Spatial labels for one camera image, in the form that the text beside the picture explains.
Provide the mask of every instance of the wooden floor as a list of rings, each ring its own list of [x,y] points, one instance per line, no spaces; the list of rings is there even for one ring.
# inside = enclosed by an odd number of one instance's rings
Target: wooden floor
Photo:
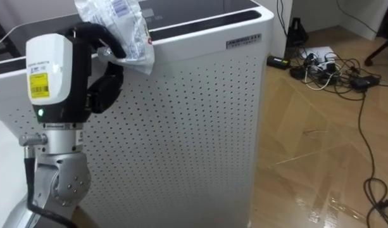
[[[330,46],[342,58],[363,63],[383,42],[330,28],[310,34],[308,45]],[[388,49],[365,69],[388,80]],[[366,227],[370,204],[363,182],[370,175],[370,159],[358,134],[360,105],[312,91],[288,71],[267,69],[253,228]],[[362,128],[375,153],[378,177],[388,184],[388,87],[368,91]],[[81,210],[74,217],[80,227],[94,227]],[[377,214],[372,224],[385,227]]]

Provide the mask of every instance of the white wall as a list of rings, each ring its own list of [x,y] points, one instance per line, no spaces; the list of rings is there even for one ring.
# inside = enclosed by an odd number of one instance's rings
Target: white wall
[[[342,9],[378,31],[388,9],[388,0],[347,0]],[[342,15],[340,25],[366,39],[373,40],[376,37],[375,32],[346,15]]]
[[[305,30],[312,32],[337,26],[342,20],[342,13],[336,0],[294,0],[291,17],[299,17]]]
[[[282,26],[278,19],[277,0],[255,0],[255,1],[274,13],[274,23],[273,23],[273,31],[272,31],[273,40],[272,40],[272,46],[271,46],[270,52],[274,56],[284,57],[287,38],[284,34],[284,30],[282,29]],[[283,18],[285,23],[285,30],[288,31],[289,19],[291,17],[292,0],[282,0],[282,2],[284,4]]]
[[[0,0],[0,23],[6,31],[24,23],[74,13],[74,0]]]

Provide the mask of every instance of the perforated panel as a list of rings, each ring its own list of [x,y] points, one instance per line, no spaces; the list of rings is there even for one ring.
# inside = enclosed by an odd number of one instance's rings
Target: perforated panel
[[[125,74],[118,101],[85,124],[82,206],[101,227],[246,227],[265,57],[248,46]],[[27,98],[0,113],[37,126]]]

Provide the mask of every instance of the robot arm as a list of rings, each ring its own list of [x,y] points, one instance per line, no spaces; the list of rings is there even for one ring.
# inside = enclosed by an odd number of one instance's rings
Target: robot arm
[[[27,42],[28,97],[44,132],[20,138],[28,196],[4,228],[77,227],[70,219],[91,184],[82,152],[83,124],[91,113],[107,110],[123,84],[123,68],[108,63],[104,76],[88,88],[91,44],[98,40],[116,57],[126,57],[104,27],[90,23],[65,35],[46,34]],[[40,154],[35,154],[35,146],[42,147]]]

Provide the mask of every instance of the black top panel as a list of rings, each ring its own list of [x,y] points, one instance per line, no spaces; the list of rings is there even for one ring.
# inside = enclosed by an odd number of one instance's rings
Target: black top panel
[[[256,7],[250,0],[144,0],[139,3],[149,30]],[[9,35],[22,55],[26,42],[38,35],[66,29],[81,19],[68,15],[18,26]]]
[[[257,7],[250,0],[146,0],[139,4],[149,29]]]
[[[235,23],[245,22],[261,17],[261,14],[255,10],[234,13],[231,15],[220,16],[217,18],[201,20],[199,22],[192,22],[185,25],[152,31],[150,33],[152,40],[158,41],[169,37],[176,37],[178,35],[190,34],[193,32],[203,31],[221,27],[224,25],[231,25]]]

